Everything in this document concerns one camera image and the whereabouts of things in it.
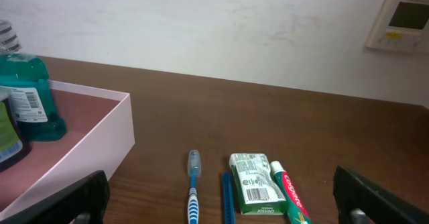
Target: table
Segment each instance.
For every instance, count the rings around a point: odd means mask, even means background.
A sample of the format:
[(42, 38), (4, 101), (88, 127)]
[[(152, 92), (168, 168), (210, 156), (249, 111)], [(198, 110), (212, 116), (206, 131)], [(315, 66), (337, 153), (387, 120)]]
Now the table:
[[(186, 161), (193, 149), (202, 161), (200, 223), (223, 223), (221, 173), (239, 152), (279, 160), (315, 223), (337, 223), (337, 165), (429, 212), (429, 110), (422, 106), (44, 60), (54, 80), (131, 93), (136, 144), (110, 180), (106, 224), (187, 223)], [(236, 218), (287, 223), (281, 216)]]

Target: white box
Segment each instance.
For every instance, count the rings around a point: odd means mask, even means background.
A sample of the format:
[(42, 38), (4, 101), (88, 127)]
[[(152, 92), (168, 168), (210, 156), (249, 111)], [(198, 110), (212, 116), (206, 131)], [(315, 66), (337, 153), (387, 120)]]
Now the white box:
[(28, 156), (0, 173), (0, 220), (96, 170), (110, 179), (135, 143), (129, 93), (56, 81), (50, 88), (68, 133), (32, 142)]

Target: green liquid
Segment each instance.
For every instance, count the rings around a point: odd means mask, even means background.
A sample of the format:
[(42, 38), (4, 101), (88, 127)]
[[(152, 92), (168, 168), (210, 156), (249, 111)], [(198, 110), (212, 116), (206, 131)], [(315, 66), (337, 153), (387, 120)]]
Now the green liquid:
[(25, 139), (55, 141), (67, 132), (64, 120), (58, 115), (48, 86), (49, 74), (44, 62), (29, 54), (0, 55), (0, 86), (35, 89), (47, 121), (28, 122), (17, 119), (17, 126)]

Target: white control panel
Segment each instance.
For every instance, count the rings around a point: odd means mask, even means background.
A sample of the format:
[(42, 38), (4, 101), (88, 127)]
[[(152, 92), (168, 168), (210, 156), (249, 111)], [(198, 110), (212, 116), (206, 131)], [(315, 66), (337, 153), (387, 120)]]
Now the white control panel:
[(429, 0), (385, 0), (365, 46), (429, 52)]

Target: wall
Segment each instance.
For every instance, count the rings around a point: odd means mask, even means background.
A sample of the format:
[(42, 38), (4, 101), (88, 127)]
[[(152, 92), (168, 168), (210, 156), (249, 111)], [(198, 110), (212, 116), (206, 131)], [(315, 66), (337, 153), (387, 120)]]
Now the wall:
[(383, 0), (0, 0), (26, 52), (429, 106), (429, 57), (363, 47)]

